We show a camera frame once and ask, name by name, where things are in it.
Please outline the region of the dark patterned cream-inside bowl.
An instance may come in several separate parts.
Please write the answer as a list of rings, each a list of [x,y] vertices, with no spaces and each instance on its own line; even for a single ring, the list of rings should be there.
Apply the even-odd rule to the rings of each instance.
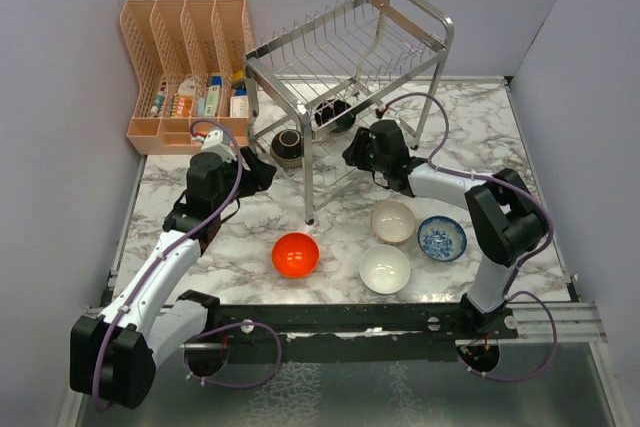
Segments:
[[[278,132],[271,141],[270,155],[284,169],[300,168],[304,156],[300,132],[295,129]]]

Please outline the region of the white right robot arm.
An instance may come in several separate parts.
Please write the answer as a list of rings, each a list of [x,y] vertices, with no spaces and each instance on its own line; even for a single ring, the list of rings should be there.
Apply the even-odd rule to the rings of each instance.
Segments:
[[[548,213],[509,168],[489,174],[437,167],[412,156],[400,127],[381,120],[360,127],[343,152],[345,163],[381,175],[386,187],[407,197],[434,199],[466,210],[482,251],[480,266],[463,295],[467,308],[459,314],[461,330],[481,338],[496,323],[517,272],[553,239]]]

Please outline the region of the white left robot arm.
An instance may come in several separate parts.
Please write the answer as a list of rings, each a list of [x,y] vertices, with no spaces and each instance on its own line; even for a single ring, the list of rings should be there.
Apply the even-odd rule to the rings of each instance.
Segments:
[[[186,173],[186,188],[166,216],[158,241],[138,273],[97,316],[81,316],[70,334],[71,390],[99,407],[138,407],[161,364],[185,341],[220,332],[218,299],[191,292],[162,310],[184,274],[202,257],[243,197],[267,190],[276,174],[248,147],[212,129]]]

